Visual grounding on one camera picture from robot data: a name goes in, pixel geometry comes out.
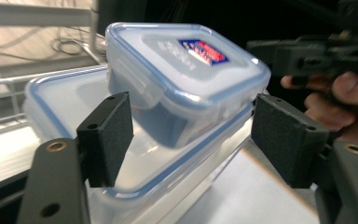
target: stacked containers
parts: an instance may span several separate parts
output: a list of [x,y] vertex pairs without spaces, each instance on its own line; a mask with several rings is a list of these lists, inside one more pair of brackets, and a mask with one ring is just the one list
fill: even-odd
[[133,117],[167,147],[183,147],[233,118],[270,71],[196,24],[114,23],[106,30],[111,93],[129,91]]
[[[24,112],[42,142],[76,137],[76,128],[107,96],[106,68],[84,69],[33,80]],[[88,188],[93,223],[131,223],[186,178],[250,118],[245,107],[233,119],[202,134],[185,147],[156,142],[133,119],[134,137],[114,188]]]

